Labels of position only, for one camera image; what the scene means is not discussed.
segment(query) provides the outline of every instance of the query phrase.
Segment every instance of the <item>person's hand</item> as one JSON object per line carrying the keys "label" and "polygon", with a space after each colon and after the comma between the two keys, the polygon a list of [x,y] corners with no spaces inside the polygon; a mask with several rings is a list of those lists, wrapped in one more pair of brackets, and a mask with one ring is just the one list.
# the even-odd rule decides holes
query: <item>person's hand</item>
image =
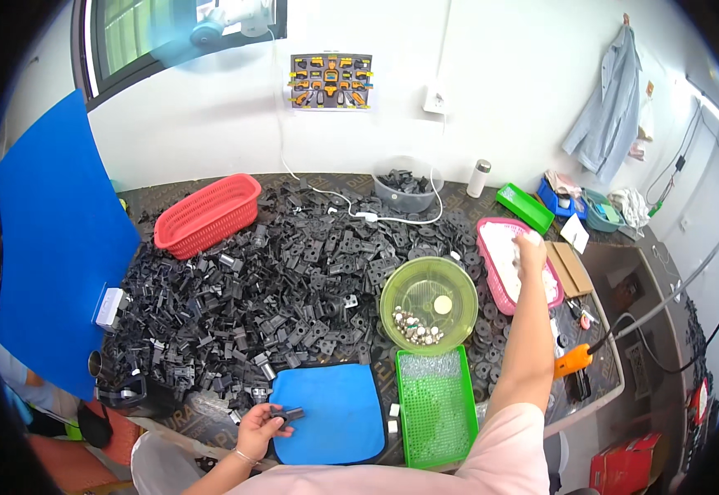
{"label": "person's hand", "polygon": [[540,279],[546,264],[544,240],[537,232],[533,232],[517,235],[513,242],[519,247],[519,279],[523,281],[528,276]]}
{"label": "person's hand", "polygon": [[268,441],[275,436],[291,436],[294,429],[287,426],[285,431],[280,431],[283,425],[283,418],[276,417],[272,419],[271,408],[281,410],[281,405],[258,404],[249,410],[242,422],[238,424],[238,441],[236,442],[236,450],[248,456],[250,459],[260,461],[266,456],[268,449]]}

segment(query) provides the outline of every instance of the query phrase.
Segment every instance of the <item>window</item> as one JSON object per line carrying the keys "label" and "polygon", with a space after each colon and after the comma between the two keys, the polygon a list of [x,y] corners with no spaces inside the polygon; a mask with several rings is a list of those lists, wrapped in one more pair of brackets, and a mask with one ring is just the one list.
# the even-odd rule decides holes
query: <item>window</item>
{"label": "window", "polygon": [[76,0],[75,82],[87,108],[167,67],[285,38],[287,0]]}

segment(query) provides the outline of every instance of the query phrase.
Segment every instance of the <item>blue plastic board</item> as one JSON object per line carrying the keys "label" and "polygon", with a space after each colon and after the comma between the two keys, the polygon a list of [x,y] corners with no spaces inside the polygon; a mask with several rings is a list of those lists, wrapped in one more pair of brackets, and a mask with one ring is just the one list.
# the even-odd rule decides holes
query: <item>blue plastic board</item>
{"label": "blue plastic board", "polygon": [[378,455],[385,445],[382,406],[369,365],[336,364],[281,371],[269,402],[304,408],[290,438],[275,437],[283,464],[349,464]]}
{"label": "blue plastic board", "polygon": [[44,380],[93,397],[94,312],[139,234],[109,183],[81,91],[41,116],[0,162],[0,343]]}

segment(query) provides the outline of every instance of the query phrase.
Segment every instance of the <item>black bag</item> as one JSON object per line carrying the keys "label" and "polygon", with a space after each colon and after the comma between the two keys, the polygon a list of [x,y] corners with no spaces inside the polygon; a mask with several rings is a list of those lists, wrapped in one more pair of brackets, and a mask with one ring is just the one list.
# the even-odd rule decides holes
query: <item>black bag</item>
{"label": "black bag", "polygon": [[104,412],[104,417],[97,415],[83,402],[76,414],[82,437],[96,448],[104,448],[109,445],[113,433],[107,408],[103,404],[101,404],[101,410]]}

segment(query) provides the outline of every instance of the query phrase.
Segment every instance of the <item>bracelet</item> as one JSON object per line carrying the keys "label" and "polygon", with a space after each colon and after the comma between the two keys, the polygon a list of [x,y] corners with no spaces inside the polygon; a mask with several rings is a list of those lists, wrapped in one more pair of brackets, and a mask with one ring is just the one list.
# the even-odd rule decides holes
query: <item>bracelet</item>
{"label": "bracelet", "polygon": [[238,457],[242,458],[242,460],[244,462],[248,463],[251,467],[255,467],[261,463],[260,461],[256,461],[256,460],[250,458],[248,455],[242,453],[240,450],[236,450],[235,448],[233,450],[231,450],[231,452],[238,455]]}

